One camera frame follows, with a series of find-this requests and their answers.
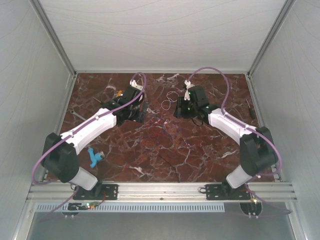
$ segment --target red marble surface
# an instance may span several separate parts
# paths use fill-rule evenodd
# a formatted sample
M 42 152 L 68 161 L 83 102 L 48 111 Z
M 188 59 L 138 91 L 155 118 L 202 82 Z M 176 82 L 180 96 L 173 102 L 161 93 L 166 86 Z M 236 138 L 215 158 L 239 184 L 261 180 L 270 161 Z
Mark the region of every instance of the red marble surface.
M 83 121 L 71 114 L 74 110 L 84 118 L 91 117 L 100 108 L 93 97 L 108 101 L 119 90 L 124 91 L 133 74 L 81 73 L 78 75 L 67 108 L 61 132 L 66 132 Z M 183 84 L 190 74 L 147 74 L 146 100 L 149 107 L 144 124 L 126 121 L 107 130 L 78 156 L 80 165 L 105 181 L 124 182 L 220 182 L 239 165 L 239 146 L 220 130 L 196 126 L 191 119 L 173 116 L 176 104 L 163 110 L 161 103 L 167 92 L 184 95 Z M 243 74 L 227 75 L 230 95 L 226 110 L 240 120 L 258 126 L 249 115 L 246 99 L 252 104 Z M 206 90 L 209 102 L 221 104 L 227 90 L 219 74 L 197 74 L 194 85 Z M 88 148 L 103 151 L 106 159 L 91 168 Z M 263 177 L 262 181 L 272 181 Z

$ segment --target small tool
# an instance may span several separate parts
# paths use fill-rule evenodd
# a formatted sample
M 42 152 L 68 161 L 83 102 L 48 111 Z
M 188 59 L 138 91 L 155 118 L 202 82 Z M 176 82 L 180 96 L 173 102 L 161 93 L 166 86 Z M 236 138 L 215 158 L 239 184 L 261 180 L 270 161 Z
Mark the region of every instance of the small tool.
M 91 159 L 91 164 L 90 164 L 90 167 L 93 169 L 98 162 L 100 162 L 101 160 L 103 160 L 106 156 L 104 154 L 103 151 L 100 151 L 96 154 L 94 154 L 94 149 L 93 148 L 89 148 L 88 149 L 88 153 L 90 155 L 90 159 Z
M 252 118 L 253 120 L 256 119 L 255 111 L 252 109 L 252 107 L 250 107 L 250 104 L 249 104 L 249 102 L 248 102 L 248 99 L 246 99 L 246 103 L 248 104 L 249 113 L 250 113 L 251 118 Z
M 118 91 L 118 93 L 116 94 L 116 98 L 117 97 L 119 97 L 119 96 L 122 96 L 123 95 L 123 92 L 120 90 L 120 91 Z M 104 104 L 104 102 L 103 101 L 100 101 L 99 99 L 97 99 L 97 98 L 95 98 L 95 97 L 93 97 L 93 99 L 94 100 L 96 100 L 98 103 L 100 103 L 101 105 L 103 105 Z
M 71 111 L 71 113 L 75 116 L 77 116 L 78 118 L 82 119 L 83 121 L 86 121 L 87 119 L 85 119 L 83 116 L 79 115 L 78 113 L 76 113 L 75 111 Z

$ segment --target metal corner post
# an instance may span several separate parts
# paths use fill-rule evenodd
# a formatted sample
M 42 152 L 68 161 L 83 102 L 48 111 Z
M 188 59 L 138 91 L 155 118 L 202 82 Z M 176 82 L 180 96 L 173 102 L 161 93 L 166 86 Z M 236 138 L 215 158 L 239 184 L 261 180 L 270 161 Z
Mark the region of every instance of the metal corner post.
M 56 47 L 59 55 L 61 56 L 65 66 L 68 68 L 69 72 L 74 76 L 76 74 L 76 71 L 68 58 L 68 55 L 66 54 L 53 26 L 51 25 L 48 16 L 42 7 L 39 0 L 29 0 L 30 4 L 32 5 L 35 13 L 38 15 L 40 21 L 42 22 L 46 32 L 48 33 L 53 45 Z
M 271 42 L 275 38 L 277 32 L 279 31 L 282 23 L 284 22 L 286 16 L 288 15 L 288 13 L 294 3 L 295 3 L 295 0 L 286 0 L 285 3 L 283 4 L 274 24 L 272 25 L 269 33 L 267 34 L 263 44 L 261 45 L 252 65 L 248 71 L 249 76 L 252 75 L 254 73 L 254 71 L 257 69 L 257 67 L 260 63 L 260 60 L 262 59 L 262 57 L 265 54 L 265 52 L 267 51 L 269 45 L 271 44 Z
M 254 84 L 252 82 L 252 77 L 250 75 L 246 74 L 245 75 L 245 79 L 246 79 L 246 83 L 248 84 L 249 92 L 250 92 L 250 95 L 251 95 L 252 103 L 253 103 L 253 106 L 254 106 L 254 110 L 255 110 L 255 113 L 256 113 L 256 117 L 257 117 L 259 126 L 263 127 L 263 126 L 265 126 L 265 121 L 264 121 L 264 118 L 262 116 L 261 109 L 260 109 L 260 106 L 259 106 L 259 103 L 258 103 L 256 90 L 255 90 Z

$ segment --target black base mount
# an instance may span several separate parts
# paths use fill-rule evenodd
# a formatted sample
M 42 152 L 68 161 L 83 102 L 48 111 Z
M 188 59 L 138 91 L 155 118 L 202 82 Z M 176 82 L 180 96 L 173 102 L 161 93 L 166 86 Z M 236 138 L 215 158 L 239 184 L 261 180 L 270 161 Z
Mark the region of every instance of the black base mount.
M 106 201 L 118 199 L 119 186 L 117 184 L 97 183 L 90 191 L 79 186 L 77 188 L 79 190 L 73 196 L 73 200 L 103 200 L 104 197 Z
M 258 217 L 262 213 L 261 202 L 240 203 L 240 208 L 245 215 L 249 217 Z
M 213 183 L 205 185 L 206 199 L 210 201 L 221 201 L 221 200 L 250 200 L 250 193 L 246 191 L 244 185 L 236 189 L 226 189 L 226 185 L 221 183 Z

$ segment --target wire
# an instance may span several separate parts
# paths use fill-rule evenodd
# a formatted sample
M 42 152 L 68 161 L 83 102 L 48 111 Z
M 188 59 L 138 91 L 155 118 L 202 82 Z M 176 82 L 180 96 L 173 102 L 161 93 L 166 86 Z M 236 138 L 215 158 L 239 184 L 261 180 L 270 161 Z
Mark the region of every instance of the wire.
M 206 188 L 205 188 L 205 187 L 200 187 L 199 193 L 201 193 L 201 194 L 206 194 L 206 193 L 207 193 Z
M 169 110 L 170 107 L 171 107 L 171 103 L 175 103 L 176 101 L 178 101 L 178 99 L 177 99 L 177 100 L 172 100 L 172 98 L 169 97 L 170 94 L 177 94 L 177 96 L 178 96 L 178 98 L 179 98 L 179 94 L 178 94 L 177 92 L 175 92 L 175 91 L 168 91 L 167 94 L 166 94 L 167 100 L 164 100 L 164 101 L 161 103 L 161 108 L 162 108 L 163 110 L 166 110 L 166 111 Z M 167 109 L 165 109 L 165 108 L 163 107 L 164 102 L 169 102 L 169 107 L 168 107 Z
M 47 218 L 45 218 L 45 217 L 51 215 L 54 211 L 58 210 L 58 209 L 61 208 L 63 205 L 65 205 L 67 202 L 69 202 L 70 199 L 72 199 L 72 198 L 74 197 L 74 195 L 77 194 L 78 191 L 79 191 L 79 187 L 77 187 L 77 188 L 75 189 L 75 191 L 73 192 L 73 194 L 72 194 L 70 197 L 68 197 L 63 203 L 61 203 L 60 205 L 56 206 L 54 209 L 52 209 L 50 212 L 48 212 L 46 215 L 44 215 L 44 216 L 39 220 L 39 222 L 44 222 L 44 221 L 49 220 L 49 219 L 47 219 Z
M 151 155 L 150 157 L 159 157 L 161 158 L 163 161 L 165 161 L 167 164 L 170 165 L 170 167 L 174 168 L 175 169 L 175 175 L 176 175 L 176 178 L 177 178 L 177 181 L 178 183 L 180 183 L 180 177 L 179 177 L 179 173 L 177 171 L 177 168 L 175 166 L 173 166 L 170 162 L 168 162 L 164 157 L 160 156 L 160 155 Z
M 223 101 L 222 101 L 222 104 L 221 104 L 221 112 L 222 112 L 222 114 L 223 114 L 227 119 L 229 119 L 230 121 L 234 122 L 235 124 L 238 124 L 238 125 L 241 126 L 242 128 L 245 128 L 245 129 L 249 130 L 250 132 L 256 134 L 258 137 L 262 138 L 262 139 L 263 139 L 264 141 L 266 141 L 266 142 L 272 147 L 272 149 L 274 150 L 274 152 L 275 152 L 275 154 L 276 154 L 276 156 L 277 156 L 277 158 L 278 158 L 278 168 L 277 168 L 277 170 L 276 170 L 275 172 L 273 172 L 273 173 L 261 173 L 261 174 L 259 174 L 259 175 L 261 175 L 261 176 L 273 176 L 273 175 L 275 175 L 275 174 L 279 174 L 279 173 L 281 172 L 281 170 L 282 170 L 283 160 L 282 160 L 282 157 L 281 157 L 278 149 L 276 148 L 276 146 L 275 146 L 267 137 L 265 137 L 265 136 L 262 135 L 261 133 L 257 132 L 256 130 L 254 130 L 254 129 L 250 128 L 250 127 L 247 127 L 246 124 L 244 124 L 243 122 L 241 122 L 241 121 L 237 120 L 236 118 L 232 117 L 229 113 L 225 112 L 225 105 L 226 105 L 227 98 L 228 98 L 229 93 L 230 93 L 230 84 L 229 84 L 229 81 L 228 81 L 228 78 L 226 77 L 226 75 L 225 75 L 222 71 L 220 71 L 220 70 L 218 70 L 218 69 L 216 69 L 216 68 L 214 68 L 214 67 L 206 66 L 206 67 L 201 67 L 201 68 L 199 68 L 198 70 L 194 71 L 194 73 L 191 74 L 191 76 L 188 78 L 187 81 L 190 82 L 190 79 L 192 79 L 192 77 L 193 77 L 196 73 L 200 72 L 201 70 L 205 70 L 205 69 L 210 69 L 210 70 L 214 70 L 214 71 L 218 72 L 219 74 L 222 75 L 223 79 L 224 79 L 225 82 L 226 82 L 226 94 L 225 94 L 225 97 L 224 97 L 224 99 L 223 99 Z
M 252 195 L 254 196 L 256 199 L 258 199 L 260 202 L 268 204 L 269 206 L 275 208 L 275 209 L 279 209 L 279 210 L 284 210 L 285 212 L 279 213 L 279 214 L 272 214 L 272 215 L 263 215 L 263 216 L 259 216 L 259 218 L 263 217 L 263 218 L 268 218 L 268 217 L 277 217 L 277 216 L 283 216 L 283 215 L 289 215 L 292 213 L 292 210 L 287 209 L 287 208 L 283 208 L 283 207 L 279 207 L 277 205 L 274 205 L 273 203 L 264 200 L 263 198 L 259 197 L 254 191 L 250 190 L 248 184 L 245 184 L 245 188 L 246 190 Z
M 204 125 L 204 120 L 203 120 L 203 119 L 201 120 L 201 125 L 200 125 L 200 124 L 197 124 L 197 123 L 195 122 L 195 118 L 192 118 L 192 122 L 193 122 L 194 125 L 196 125 L 196 126 L 198 126 L 198 127 L 201 127 L 201 126 Z
M 101 201 L 97 206 L 101 205 L 101 204 L 106 200 L 106 198 L 107 198 L 107 193 L 106 193 L 106 191 L 103 191 L 103 193 L 104 193 L 103 199 L 102 199 L 102 201 Z

